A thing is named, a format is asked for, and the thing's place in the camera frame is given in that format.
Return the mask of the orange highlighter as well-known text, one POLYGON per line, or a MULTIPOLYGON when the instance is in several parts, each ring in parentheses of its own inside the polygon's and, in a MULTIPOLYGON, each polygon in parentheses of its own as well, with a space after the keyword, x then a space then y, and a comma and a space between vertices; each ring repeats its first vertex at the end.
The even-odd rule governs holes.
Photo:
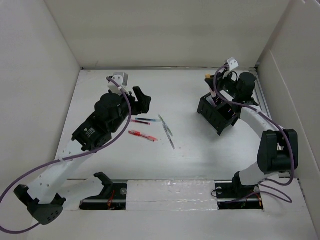
POLYGON ((217 96, 217 94, 216 94, 215 89, 214 89, 214 76, 207 73, 207 74, 205 74, 204 81, 209 86, 211 97, 215 98, 217 96))

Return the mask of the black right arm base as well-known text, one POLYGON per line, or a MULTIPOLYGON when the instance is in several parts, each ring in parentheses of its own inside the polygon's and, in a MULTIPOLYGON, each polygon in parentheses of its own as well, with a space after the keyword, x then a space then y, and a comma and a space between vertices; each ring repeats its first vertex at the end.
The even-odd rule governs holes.
POLYGON ((211 196, 218 210, 263 210, 258 185, 234 186, 231 180, 215 180, 211 196))

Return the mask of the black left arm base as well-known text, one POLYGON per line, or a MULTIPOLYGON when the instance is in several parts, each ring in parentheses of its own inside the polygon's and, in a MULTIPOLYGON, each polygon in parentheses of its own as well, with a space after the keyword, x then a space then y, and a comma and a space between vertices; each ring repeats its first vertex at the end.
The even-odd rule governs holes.
POLYGON ((102 190, 98 195, 87 197, 80 201, 79 209, 84 211, 122 211, 126 209, 128 181, 111 180, 103 172, 93 175, 99 179, 102 190))

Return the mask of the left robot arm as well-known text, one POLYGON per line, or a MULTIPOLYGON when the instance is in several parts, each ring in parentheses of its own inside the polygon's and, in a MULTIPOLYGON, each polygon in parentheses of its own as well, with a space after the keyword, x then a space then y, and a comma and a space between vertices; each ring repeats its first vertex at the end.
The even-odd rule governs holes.
POLYGON ((39 224, 48 225, 62 213, 66 199, 58 191, 69 176, 113 139, 112 134, 126 118, 148 113, 151 101, 138 86, 125 95, 112 91, 104 94, 95 103, 94 112, 72 134, 58 162, 33 182, 14 189, 14 194, 39 224))

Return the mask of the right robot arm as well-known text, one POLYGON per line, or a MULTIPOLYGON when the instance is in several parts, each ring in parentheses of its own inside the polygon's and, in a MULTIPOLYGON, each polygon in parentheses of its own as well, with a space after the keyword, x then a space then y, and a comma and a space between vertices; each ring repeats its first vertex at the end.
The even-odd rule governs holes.
POLYGON ((234 71, 207 74, 204 80, 210 92, 201 98, 198 112, 216 129, 217 134, 238 120, 247 123, 260 137, 255 163, 235 173, 231 191, 243 197, 259 183, 279 173, 289 173, 288 185, 299 164, 298 134, 284 129, 260 111, 253 98, 256 77, 250 72, 234 71))

